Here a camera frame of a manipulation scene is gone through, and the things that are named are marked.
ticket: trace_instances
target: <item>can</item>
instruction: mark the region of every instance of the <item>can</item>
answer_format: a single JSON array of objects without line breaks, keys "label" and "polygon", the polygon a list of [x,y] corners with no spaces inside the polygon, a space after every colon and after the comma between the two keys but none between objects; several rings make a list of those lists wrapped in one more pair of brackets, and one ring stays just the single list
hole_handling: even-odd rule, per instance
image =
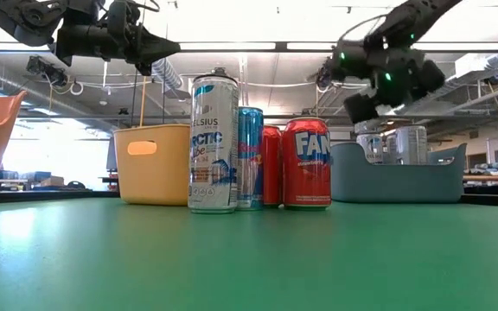
[{"label": "can", "polygon": [[356,142],[364,149],[364,156],[372,164],[382,164],[384,149],[381,144],[380,134],[361,134],[356,137]]},{"label": "can", "polygon": [[263,205],[263,111],[239,108],[238,209],[260,210]]},{"label": "can", "polygon": [[234,79],[194,79],[188,189],[193,213],[232,213],[238,204],[238,102]]},{"label": "can", "polygon": [[425,165],[428,161],[428,136],[424,126],[412,125],[398,128],[397,163]]},{"label": "can", "polygon": [[390,135],[386,137],[386,156],[384,156],[385,164],[397,164],[397,137]]},{"label": "can", "polygon": [[263,130],[263,170],[265,207],[282,204],[282,133],[277,126],[265,125]]},{"label": "can", "polygon": [[324,210],[331,202],[328,126],[317,117],[290,120],[282,135],[284,205]]}]

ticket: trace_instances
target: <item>green table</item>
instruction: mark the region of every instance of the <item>green table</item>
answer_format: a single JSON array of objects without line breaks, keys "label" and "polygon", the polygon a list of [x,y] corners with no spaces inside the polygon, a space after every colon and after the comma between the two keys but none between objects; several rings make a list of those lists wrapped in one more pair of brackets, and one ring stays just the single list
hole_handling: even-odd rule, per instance
[{"label": "green table", "polygon": [[0,204],[0,310],[498,311],[498,207]]}]

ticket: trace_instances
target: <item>red can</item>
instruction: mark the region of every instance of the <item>red can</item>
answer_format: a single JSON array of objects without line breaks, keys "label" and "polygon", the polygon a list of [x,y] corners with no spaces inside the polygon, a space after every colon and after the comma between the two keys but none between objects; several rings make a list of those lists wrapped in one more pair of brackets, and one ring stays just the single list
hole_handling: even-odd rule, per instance
[{"label": "red can", "polygon": [[317,117],[292,119],[282,135],[284,205],[324,210],[331,202],[328,126]]},{"label": "red can", "polygon": [[263,167],[265,207],[278,207],[282,204],[282,133],[277,126],[265,125],[263,129]]}]

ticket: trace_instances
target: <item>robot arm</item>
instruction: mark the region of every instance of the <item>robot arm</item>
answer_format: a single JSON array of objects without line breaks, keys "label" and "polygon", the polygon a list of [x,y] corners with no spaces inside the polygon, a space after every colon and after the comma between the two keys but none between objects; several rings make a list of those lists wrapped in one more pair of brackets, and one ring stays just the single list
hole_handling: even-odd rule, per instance
[{"label": "robot arm", "polygon": [[74,55],[122,59],[135,64],[141,74],[151,75],[154,61],[180,51],[178,43],[152,35],[143,24],[137,24],[142,5],[116,0],[99,20],[104,3],[105,0],[0,0],[0,28],[21,43],[39,47],[54,43],[53,33],[62,20],[54,53],[68,66]]},{"label": "robot arm", "polygon": [[340,38],[321,73],[340,81],[346,77],[370,79],[372,86],[367,93],[355,94],[343,103],[353,123],[378,117],[378,105],[395,108],[409,104],[443,86],[445,77],[437,65],[410,47],[461,1],[408,0],[393,9],[363,41]]}]

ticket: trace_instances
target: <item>white can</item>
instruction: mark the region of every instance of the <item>white can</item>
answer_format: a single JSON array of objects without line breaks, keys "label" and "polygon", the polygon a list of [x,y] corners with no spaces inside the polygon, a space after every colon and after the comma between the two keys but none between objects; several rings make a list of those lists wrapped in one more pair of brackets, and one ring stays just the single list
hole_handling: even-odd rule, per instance
[{"label": "white can", "polygon": [[413,125],[398,128],[397,163],[425,165],[428,162],[428,136],[424,126]]},{"label": "white can", "polygon": [[379,134],[361,134],[356,137],[356,142],[364,149],[364,156],[372,164],[382,164],[384,150]]},{"label": "white can", "polygon": [[397,164],[397,137],[390,135],[386,137],[386,155],[384,156],[385,164]]},{"label": "white can", "polygon": [[231,213],[238,204],[238,83],[203,75],[192,90],[188,207]]}]

